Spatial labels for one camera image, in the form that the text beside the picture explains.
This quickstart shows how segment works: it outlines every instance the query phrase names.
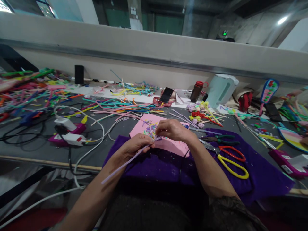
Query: smartphone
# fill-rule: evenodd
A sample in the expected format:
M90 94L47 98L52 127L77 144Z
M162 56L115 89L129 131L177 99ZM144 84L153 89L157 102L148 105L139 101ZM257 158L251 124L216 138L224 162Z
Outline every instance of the smartphone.
M173 89L165 88L164 93L161 95L159 101L167 104L171 98L172 93Z

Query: red bottle cap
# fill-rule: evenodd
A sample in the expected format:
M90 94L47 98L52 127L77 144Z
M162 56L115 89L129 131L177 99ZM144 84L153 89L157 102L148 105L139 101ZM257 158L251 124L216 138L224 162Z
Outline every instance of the red bottle cap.
M203 87L203 82L197 81L195 84L196 87Z

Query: hand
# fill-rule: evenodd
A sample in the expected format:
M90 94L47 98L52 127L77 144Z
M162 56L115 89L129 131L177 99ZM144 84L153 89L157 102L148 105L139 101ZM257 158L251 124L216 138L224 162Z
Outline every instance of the hand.
M166 136L174 141L189 142L196 139L195 133L185 128L178 120L161 120L155 131L156 135Z
M144 135L144 134L137 134L128 141L125 142L125 144L122 145L116 151L116 154L123 158L125 161L130 160L140 149L142 149L144 146L149 145L149 147L145 148L142 152L146 153L150 148L154 148L154 139L151 137Z

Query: person's left hand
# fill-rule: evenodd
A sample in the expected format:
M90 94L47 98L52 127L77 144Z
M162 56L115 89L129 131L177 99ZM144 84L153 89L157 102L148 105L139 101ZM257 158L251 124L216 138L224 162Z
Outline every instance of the person's left hand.
M150 148L154 148L154 139L144 134L137 134L131 139L129 139L126 143L122 145L117 151L117 154L120 157L123 157L125 161L130 160L140 149L144 146L146 147L142 152L146 153Z

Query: black cable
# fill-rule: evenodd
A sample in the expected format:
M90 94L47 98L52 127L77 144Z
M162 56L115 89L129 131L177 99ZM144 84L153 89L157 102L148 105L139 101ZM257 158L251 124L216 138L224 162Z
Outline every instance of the black cable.
M21 125L18 125L17 127L15 127L15 128L13 128L13 129L11 129L10 131L6 132L6 133L0 138L0 141L3 141L3 142L6 143L6 144L23 144L23 143L30 142L30 141L32 141L32 140L38 138L38 137L44 137L44 136L42 135L42 133L43 133L43 131L45 130L45 122L46 122L46 120L48 120L50 117L51 117L51 112L48 113L48 115L46 116L45 119L40 120L38 123L32 124L32 125L29 126L29 127L26 127L26 128L20 130L19 132L17 132L17 133L14 134L14 135L8 135L8 134L10 134L11 132L13 132L13 131L15 131L15 130L21 128L21 127L23 127L23 126L21 126ZM42 123L42 127L41 127L41 130L39 131L39 133L21 133L21 132L23 132L23 131L25 131L25 130L27 130L27 129L29 129L29 128L32 128L32 127L38 125L39 123ZM10 138L13 138L13 137L16 137L16 136L22 136L22 135L35 135L35 136L32 137L32 138L30 138L30 139L28 139L28 140L26 140L26 141L21 141L21 142L11 143L11 142L8 142L8 141L7 141L7 140L10 139Z
M72 167L72 148L71 145L63 138L61 133L58 133L62 140L64 140L68 144L68 165L70 167L70 172L75 176L80 175L92 175L92 173L74 173L73 167Z

